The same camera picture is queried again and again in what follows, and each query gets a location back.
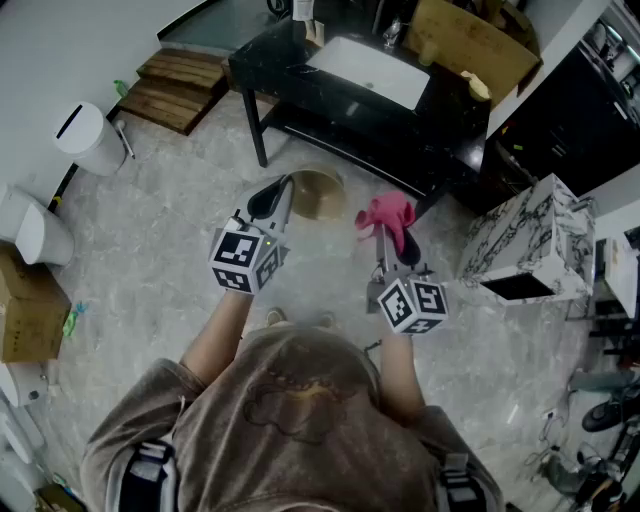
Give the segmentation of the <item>yellow crumpled rag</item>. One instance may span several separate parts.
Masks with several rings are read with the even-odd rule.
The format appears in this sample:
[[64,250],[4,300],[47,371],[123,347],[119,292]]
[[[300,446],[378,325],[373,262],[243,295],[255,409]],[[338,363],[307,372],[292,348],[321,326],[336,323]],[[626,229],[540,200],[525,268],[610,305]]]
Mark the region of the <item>yellow crumpled rag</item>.
[[489,87],[474,73],[462,71],[461,77],[468,82],[469,93],[477,102],[490,102],[492,94]]

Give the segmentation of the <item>black cabinet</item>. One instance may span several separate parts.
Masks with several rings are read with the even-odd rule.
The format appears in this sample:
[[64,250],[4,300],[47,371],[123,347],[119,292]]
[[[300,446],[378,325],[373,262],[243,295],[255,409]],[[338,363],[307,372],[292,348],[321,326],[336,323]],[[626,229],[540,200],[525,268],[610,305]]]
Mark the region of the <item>black cabinet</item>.
[[602,59],[579,43],[490,141],[518,170],[582,195],[640,163],[640,114]]

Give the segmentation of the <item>wooden steps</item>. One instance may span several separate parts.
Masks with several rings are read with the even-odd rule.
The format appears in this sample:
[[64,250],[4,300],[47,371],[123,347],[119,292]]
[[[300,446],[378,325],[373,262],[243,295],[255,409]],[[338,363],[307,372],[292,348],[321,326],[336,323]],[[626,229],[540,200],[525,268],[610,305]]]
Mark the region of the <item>wooden steps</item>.
[[229,91],[222,57],[162,48],[137,69],[118,108],[188,136]]

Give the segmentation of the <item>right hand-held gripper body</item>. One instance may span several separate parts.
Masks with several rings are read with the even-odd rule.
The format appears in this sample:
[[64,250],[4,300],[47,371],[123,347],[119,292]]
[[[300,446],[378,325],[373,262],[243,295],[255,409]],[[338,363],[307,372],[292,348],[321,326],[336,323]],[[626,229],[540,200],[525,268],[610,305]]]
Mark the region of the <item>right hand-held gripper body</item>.
[[395,334],[424,335],[449,318],[445,291],[415,271],[389,271],[367,285],[367,312],[380,312]]

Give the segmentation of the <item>green crumpled wrapper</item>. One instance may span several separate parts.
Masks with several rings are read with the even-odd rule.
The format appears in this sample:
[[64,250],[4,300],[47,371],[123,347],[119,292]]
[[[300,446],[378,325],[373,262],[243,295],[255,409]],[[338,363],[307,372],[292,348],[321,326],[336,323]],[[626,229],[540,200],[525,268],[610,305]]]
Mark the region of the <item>green crumpled wrapper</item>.
[[70,311],[63,324],[63,335],[70,337],[74,332],[77,324],[78,317],[84,314],[88,310],[89,305],[87,303],[78,302]]

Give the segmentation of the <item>person's left forearm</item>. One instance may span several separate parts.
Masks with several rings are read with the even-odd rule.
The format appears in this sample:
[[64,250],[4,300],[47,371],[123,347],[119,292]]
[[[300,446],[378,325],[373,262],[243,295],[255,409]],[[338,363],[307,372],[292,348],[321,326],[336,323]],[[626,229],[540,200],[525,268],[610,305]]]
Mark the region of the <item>person's left forearm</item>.
[[253,297],[228,290],[180,360],[205,387],[234,361]]

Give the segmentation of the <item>white toilet brush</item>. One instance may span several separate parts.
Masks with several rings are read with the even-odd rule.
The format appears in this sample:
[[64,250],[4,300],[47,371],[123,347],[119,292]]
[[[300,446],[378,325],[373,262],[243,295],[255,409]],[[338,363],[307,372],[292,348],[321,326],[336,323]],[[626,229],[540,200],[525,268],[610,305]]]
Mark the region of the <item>white toilet brush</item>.
[[129,155],[129,157],[131,159],[135,159],[136,158],[135,153],[134,153],[133,148],[130,145],[130,143],[129,143],[127,137],[126,137],[126,134],[125,134],[126,121],[124,119],[118,119],[118,120],[115,121],[114,127],[115,127],[116,131],[118,132],[118,134],[119,134],[119,136],[120,136],[120,138],[121,138],[121,140],[122,140],[122,142],[124,144],[124,147],[125,147],[128,155]]

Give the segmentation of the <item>pink cloth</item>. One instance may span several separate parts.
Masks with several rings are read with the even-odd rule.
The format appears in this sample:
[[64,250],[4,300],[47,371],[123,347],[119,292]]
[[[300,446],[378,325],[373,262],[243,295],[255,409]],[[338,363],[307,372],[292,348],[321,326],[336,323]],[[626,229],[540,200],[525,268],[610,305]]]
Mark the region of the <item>pink cloth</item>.
[[371,236],[384,226],[390,230],[394,246],[399,254],[406,247],[405,230],[416,221],[416,212],[412,204],[401,191],[392,191],[374,197],[366,211],[361,210],[355,218],[355,227],[362,231],[370,226],[374,229]]

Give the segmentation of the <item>large cardboard box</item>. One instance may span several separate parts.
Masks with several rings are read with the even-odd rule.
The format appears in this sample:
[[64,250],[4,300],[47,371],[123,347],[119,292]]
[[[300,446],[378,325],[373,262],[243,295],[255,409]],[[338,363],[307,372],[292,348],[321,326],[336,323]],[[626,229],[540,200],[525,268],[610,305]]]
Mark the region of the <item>large cardboard box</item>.
[[434,61],[455,74],[475,74],[489,89],[491,107],[516,89],[540,64],[539,47],[526,16],[512,13],[509,33],[448,0],[419,0],[404,46],[419,54],[435,46]]

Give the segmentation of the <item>white rectangular sink basin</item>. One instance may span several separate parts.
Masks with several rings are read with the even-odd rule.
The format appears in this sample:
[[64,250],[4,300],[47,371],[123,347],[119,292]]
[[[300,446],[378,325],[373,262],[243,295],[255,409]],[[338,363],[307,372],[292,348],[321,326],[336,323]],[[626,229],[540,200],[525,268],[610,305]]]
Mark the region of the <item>white rectangular sink basin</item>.
[[306,64],[414,110],[430,76],[389,54],[345,37],[335,37]]

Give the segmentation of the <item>black marble vanity table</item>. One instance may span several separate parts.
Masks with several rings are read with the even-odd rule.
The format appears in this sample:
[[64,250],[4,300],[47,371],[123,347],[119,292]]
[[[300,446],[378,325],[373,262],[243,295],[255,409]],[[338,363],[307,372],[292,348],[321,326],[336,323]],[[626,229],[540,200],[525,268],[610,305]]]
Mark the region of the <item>black marble vanity table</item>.
[[490,106],[472,99],[468,82],[440,65],[428,67],[405,48],[342,29],[345,37],[383,51],[430,76],[414,110],[306,62],[323,47],[305,39],[302,23],[281,21],[229,58],[241,92],[258,162],[268,166],[263,133],[278,129],[385,179],[418,201],[424,213],[443,195],[475,183],[481,170]]

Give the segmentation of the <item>olive round bowl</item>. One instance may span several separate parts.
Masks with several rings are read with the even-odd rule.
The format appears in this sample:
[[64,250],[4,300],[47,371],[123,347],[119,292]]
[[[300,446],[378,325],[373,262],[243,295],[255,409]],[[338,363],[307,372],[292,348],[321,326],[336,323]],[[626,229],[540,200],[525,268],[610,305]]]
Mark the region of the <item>olive round bowl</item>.
[[309,163],[289,174],[294,192],[292,212],[317,221],[340,219],[345,211],[346,192],[341,176],[330,166]]

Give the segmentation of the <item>small brown cardboard box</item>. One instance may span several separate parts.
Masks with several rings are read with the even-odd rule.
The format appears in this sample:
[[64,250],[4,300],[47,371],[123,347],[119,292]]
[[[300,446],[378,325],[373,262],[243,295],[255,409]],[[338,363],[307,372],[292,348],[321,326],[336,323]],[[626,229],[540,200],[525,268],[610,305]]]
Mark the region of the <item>small brown cardboard box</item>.
[[0,362],[58,357],[71,302],[49,269],[0,244]]

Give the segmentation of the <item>white trash bin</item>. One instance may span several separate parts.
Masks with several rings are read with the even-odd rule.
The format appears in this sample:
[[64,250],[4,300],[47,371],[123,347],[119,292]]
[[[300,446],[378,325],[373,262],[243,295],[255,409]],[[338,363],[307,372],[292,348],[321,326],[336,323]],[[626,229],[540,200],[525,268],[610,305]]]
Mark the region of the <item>white trash bin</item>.
[[126,158],[115,128],[101,110],[89,102],[74,102],[66,108],[52,138],[74,164],[94,175],[114,175]]

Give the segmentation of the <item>white marble pattern cabinet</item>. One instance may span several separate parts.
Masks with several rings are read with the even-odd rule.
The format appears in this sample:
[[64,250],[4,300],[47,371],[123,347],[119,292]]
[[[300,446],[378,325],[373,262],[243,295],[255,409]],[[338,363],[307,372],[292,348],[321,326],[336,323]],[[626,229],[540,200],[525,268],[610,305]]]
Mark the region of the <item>white marble pattern cabinet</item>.
[[451,285],[504,305],[586,299],[595,247],[593,200],[550,174],[472,222]]

